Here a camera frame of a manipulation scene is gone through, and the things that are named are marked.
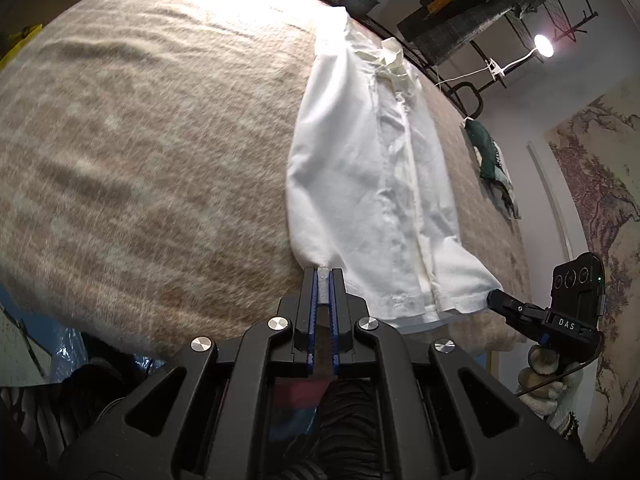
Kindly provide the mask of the white gloved hand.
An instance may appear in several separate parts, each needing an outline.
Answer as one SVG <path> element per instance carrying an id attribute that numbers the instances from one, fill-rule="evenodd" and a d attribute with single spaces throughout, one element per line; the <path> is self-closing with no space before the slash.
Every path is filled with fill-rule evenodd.
<path id="1" fill-rule="evenodd" d="M 528 367 L 518 373 L 520 400 L 568 440 L 577 434 L 579 422 L 574 413 L 575 398 L 584 372 L 578 363 L 561 364 L 560 356 L 538 344 L 529 348 Z"/>

